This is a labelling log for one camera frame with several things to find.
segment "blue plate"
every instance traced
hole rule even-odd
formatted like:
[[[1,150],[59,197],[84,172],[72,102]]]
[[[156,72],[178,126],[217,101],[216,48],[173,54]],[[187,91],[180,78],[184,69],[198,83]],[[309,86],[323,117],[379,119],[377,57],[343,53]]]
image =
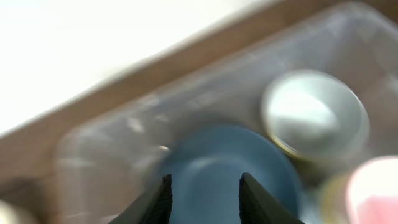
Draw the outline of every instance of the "blue plate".
[[[219,125],[184,138],[160,166],[159,175],[172,175],[170,224],[240,224],[244,172],[298,216],[301,184],[283,153],[248,129]]]

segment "brown wooden surface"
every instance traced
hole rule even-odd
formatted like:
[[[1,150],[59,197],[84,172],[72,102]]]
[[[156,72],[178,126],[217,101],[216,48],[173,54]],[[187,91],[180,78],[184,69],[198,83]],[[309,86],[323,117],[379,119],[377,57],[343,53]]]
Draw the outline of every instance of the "brown wooden surface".
[[[32,208],[42,223],[61,223],[54,158],[59,140],[71,128],[338,2],[341,1],[280,2],[4,136],[0,139],[0,198]],[[398,22],[398,1],[365,2]]]

